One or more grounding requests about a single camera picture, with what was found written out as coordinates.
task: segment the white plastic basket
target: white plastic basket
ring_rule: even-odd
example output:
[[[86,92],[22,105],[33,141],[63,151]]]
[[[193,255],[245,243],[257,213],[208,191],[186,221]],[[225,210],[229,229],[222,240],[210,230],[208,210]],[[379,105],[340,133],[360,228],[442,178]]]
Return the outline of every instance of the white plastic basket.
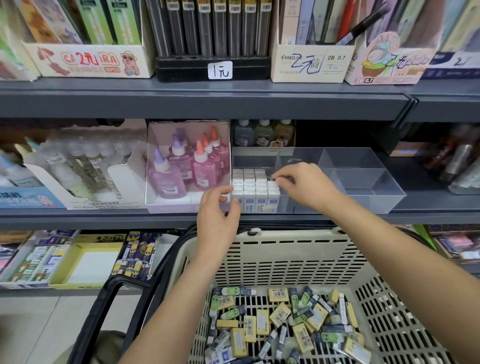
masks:
[[[173,266],[168,291],[196,250],[196,238],[180,248]],[[212,287],[244,285],[257,290],[257,296],[236,297],[248,315],[256,309],[273,312],[267,290],[274,287],[309,285],[315,293],[327,295],[333,288],[343,292],[353,304],[365,347],[372,352],[372,364],[453,364],[450,353],[418,322],[402,301],[384,283],[359,252],[351,239],[333,230],[261,231],[255,236],[237,235],[218,270]],[[195,335],[189,363],[204,363],[209,328],[210,293],[205,298],[203,316]],[[257,356],[267,337],[248,343],[248,354]],[[283,359],[298,347],[289,328]],[[280,363],[269,354],[265,361]],[[353,363],[331,349],[315,347],[304,353],[300,363]]]

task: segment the shopping basket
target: shopping basket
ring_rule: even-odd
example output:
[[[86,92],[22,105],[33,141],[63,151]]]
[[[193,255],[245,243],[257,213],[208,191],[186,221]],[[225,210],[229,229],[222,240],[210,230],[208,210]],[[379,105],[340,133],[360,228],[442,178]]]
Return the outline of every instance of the shopping basket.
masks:
[[[244,304],[248,315],[257,309],[273,312],[276,304],[267,299],[268,289],[305,285],[323,298],[336,288],[353,304],[365,347],[372,352],[372,364],[453,364],[454,359],[410,313],[383,279],[338,227],[324,230],[266,230],[240,227],[229,248],[212,287],[247,286],[256,296],[237,296],[236,305]],[[196,250],[196,230],[189,229],[172,246],[148,283],[128,277],[112,277],[101,290],[74,345],[69,364],[88,363],[108,308],[121,285],[143,289],[123,345],[125,351],[141,327],[171,290]],[[204,363],[209,329],[210,295],[205,298],[203,315],[195,335],[189,363]],[[248,343],[248,354],[257,356],[267,337]],[[297,343],[291,328],[287,333],[283,357],[288,358]],[[267,363],[281,363],[269,352]],[[353,363],[326,345],[302,355],[300,363]]]

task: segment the left hand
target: left hand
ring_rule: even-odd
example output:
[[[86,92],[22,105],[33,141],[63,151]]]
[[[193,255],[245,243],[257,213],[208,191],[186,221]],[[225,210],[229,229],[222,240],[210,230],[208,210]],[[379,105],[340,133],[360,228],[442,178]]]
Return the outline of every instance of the left hand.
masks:
[[[222,196],[233,191],[233,186],[220,186],[205,191],[197,215],[197,256],[207,261],[223,259],[232,244],[240,220],[240,204],[234,198],[230,203],[228,216],[220,210],[219,202],[226,202]]]

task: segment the pen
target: pen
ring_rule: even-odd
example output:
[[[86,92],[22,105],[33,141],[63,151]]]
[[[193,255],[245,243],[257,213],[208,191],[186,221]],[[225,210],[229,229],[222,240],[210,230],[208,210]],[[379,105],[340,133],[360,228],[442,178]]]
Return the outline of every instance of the pen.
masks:
[[[350,30],[346,36],[340,39],[335,45],[336,46],[346,46],[352,40],[357,38],[360,34],[365,32],[370,26],[375,24],[378,20],[380,20],[383,16],[385,16],[390,11],[390,6],[387,3],[383,4],[377,11],[368,15],[365,19],[363,19],[360,23]]]

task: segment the floor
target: floor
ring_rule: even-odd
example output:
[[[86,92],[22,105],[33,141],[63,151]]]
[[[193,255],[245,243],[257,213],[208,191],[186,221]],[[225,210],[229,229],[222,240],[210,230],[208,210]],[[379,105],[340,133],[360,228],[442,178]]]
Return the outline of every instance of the floor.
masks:
[[[0,362],[52,364],[75,342],[95,298],[0,297]],[[126,332],[139,298],[117,296],[102,329]]]

